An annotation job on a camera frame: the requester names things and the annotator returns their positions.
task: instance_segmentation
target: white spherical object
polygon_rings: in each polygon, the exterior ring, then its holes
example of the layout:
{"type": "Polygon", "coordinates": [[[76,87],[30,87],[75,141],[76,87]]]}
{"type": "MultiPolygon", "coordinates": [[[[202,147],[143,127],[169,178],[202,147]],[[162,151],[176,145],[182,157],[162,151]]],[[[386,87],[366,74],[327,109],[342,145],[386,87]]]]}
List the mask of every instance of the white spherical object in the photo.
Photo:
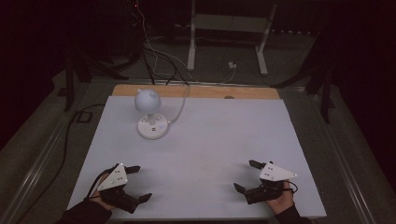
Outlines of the white spherical object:
{"type": "Polygon", "coordinates": [[[145,114],[152,114],[161,107],[160,95],[154,90],[138,90],[134,98],[136,110],[145,114]]]}

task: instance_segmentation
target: white base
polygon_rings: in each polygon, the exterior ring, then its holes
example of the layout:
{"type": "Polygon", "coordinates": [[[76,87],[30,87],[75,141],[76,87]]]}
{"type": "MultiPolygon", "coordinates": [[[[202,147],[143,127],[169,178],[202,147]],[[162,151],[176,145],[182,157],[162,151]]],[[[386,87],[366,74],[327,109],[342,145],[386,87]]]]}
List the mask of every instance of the white base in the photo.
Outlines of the white base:
{"type": "Polygon", "coordinates": [[[161,138],[168,131],[168,120],[166,117],[159,113],[153,114],[155,123],[154,125],[149,124],[149,116],[145,115],[137,123],[137,130],[142,137],[153,140],[161,138]]]}

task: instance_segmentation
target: white table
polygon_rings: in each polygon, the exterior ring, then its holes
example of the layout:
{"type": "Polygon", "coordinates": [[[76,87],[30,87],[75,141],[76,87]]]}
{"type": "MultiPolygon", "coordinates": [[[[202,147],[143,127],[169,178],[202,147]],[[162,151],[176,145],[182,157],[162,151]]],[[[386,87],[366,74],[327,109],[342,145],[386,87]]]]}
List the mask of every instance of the white table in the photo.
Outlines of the white table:
{"type": "Polygon", "coordinates": [[[196,13],[195,0],[191,1],[191,36],[189,58],[187,60],[187,69],[193,71],[195,68],[195,30],[225,30],[225,31],[243,31],[262,33],[262,41],[256,46],[257,62],[260,73],[263,76],[268,75],[267,65],[262,54],[268,35],[271,31],[272,21],[276,13],[277,4],[271,6],[271,11],[267,18],[250,18],[250,17],[234,17],[221,15],[207,15],[196,13]]]}
{"type": "MultiPolygon", "coordinates": [[[[163,97],[160,112],[172,119],[182,98],[163,97]]],[[[133,214],[115,209],[112,219],[269,218],[266,203],[247,204],[233,183],[260,185],[249,160],[268,162],[298,174],[294,200],[304,217],[325,217],[288,111],[280,99],[188,98],[179,119],[157,140],[136,131],[142,115],[133,96],[110,96],[81,169],[69,207],[81,202],[99,173],[123,163],[141,166],[128,175],[126,193],[152,193],[133,214]]]]}

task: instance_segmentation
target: hand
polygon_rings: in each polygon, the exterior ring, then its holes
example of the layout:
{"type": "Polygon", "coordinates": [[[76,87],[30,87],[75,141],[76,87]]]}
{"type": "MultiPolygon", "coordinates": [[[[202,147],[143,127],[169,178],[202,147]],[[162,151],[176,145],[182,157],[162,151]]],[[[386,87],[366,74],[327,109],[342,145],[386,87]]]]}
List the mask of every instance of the hand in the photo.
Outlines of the hand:
{"type": "MultiPolygon", "coordinates": [[[[283,182],[283,188],[289,189],[290,183],[288,181],[283,182]]],[[[270,208],[273,210],[275,215],[285,211],[286,209],[294,205],[293,194],[290,190],[283,191],[282,195],[274,200],[266,201],[270,208]]]]}
{"type": "MultiPolygon", "coordinates": [[[[101,184],[101,183],[106,179],[106,177],[107,177],[108,175],[109,175],[109,173],[102,175],[102,177],[101,177],[100,180],[99,180],[99,184],[101,184]]],[[[91,198],[90,198],[90,201],[91,201],[91,202],[94,202],[94,203],[99,203],[100,205],[102,205],[102,206],[103,206],[105,209],[107,209],[107,210],[111,210],[111,209],[115,208],[115,206],[110,205],[110,204],[108,204],[108,203],[104,203],[104,202],[102,201],[102,198],[100,197],[100,192],[99,192],[99,190],[96,190],[96,191],[93,193],[93,195],[92,195],[91,198]]]]}

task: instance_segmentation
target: white cable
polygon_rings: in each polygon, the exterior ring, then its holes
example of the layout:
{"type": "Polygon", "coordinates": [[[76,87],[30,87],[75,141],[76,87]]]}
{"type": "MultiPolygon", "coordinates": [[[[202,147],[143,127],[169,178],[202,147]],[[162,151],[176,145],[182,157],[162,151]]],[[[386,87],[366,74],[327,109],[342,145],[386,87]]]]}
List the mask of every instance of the white cable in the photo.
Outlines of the white cable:
{"type": "Polygon", "coordinates": [[[187,85],[187,88],[186,88],[186,90],[184,91],[183,103],[181,104],[181,108],[180,108],[180,110],[178,111],[176,117],[175,117],[174,119],[168,121],[169,124],[175,122],[175,121],[178,120],[178,118],[180,117],[181,111],[183,111],[183,109],[184,109],[184,104],[186,103],[186,98],[187,98],[187,95],[189,94],[189,92],[190,92],[190,85],[187,85]]]}

